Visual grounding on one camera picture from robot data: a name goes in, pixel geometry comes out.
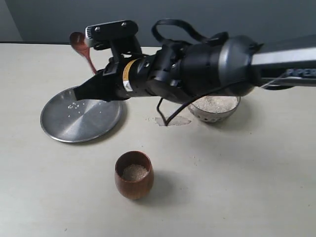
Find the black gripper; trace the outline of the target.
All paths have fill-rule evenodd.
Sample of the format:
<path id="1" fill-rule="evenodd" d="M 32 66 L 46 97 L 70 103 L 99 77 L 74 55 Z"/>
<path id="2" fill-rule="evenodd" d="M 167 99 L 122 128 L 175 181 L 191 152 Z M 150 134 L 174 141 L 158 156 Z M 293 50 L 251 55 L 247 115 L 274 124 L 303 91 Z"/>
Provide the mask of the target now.
<path id="1" fill-rule="evenodd" d="M 197 94 L 181 71 L 181 62 L 192 46 L 169 43 L 146 55 L 138 46 L 111 45 L 112 57 L 98 74 L 74 88 L 77 101 L 122 101 L 132 97 L 161 97 L 184 104 Z"/>

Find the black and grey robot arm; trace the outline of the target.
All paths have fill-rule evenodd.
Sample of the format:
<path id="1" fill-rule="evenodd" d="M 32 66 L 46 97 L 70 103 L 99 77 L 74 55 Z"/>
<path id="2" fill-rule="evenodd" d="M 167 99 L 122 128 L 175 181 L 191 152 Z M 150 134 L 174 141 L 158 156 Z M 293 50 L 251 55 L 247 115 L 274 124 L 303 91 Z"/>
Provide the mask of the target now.
<path id="1" fill-rule="evenodd" d="M 172 42 L 154 55 L 110 61 L 74 95 L 104 101 L 158 96 L 184 104 L 205 95 L 245 96 L 260 86 L 279 90 L 315 84 L 315 36 L 258 44 L 221 33 L 208 43 Z"/>

